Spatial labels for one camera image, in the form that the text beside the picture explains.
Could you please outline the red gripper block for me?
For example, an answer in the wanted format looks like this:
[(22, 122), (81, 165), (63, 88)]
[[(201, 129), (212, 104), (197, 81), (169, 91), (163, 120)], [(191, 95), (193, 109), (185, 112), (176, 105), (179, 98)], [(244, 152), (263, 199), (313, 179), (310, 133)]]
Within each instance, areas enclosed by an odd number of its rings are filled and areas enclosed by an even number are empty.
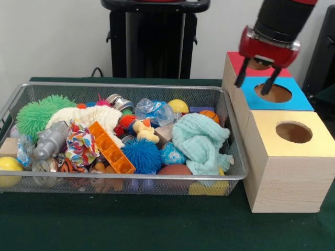
[(239, 44), (239, 53), (245, 58), (236, 78), (235, 86), (237, 88), (242, 86), (250, 59), (265, 61), (274, 67), (274, 72), (266, 80), (261, 90), (262, 96), (267, 95), (281, 70), (294, 62), (299, 51), (300, 42), (298, 40), (289, 44), (270, 42), (261, 38), (253, 30), (244, 30)]

